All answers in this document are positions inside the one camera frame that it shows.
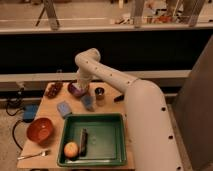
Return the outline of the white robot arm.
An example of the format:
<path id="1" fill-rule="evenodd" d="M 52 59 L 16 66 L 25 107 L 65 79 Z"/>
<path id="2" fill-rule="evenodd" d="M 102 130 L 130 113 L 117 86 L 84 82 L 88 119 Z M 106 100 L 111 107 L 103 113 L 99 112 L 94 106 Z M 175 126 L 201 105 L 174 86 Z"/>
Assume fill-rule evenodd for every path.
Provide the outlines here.
<path id="1" fill-rule="evenodd" d="M 151 81 L 103 65 L 100 59 L 95 48 L 77 54 L 77 82 L 85 87 L 96 76 L 124 94 L 135 170 L 184 171 L 161 89 Z"/>

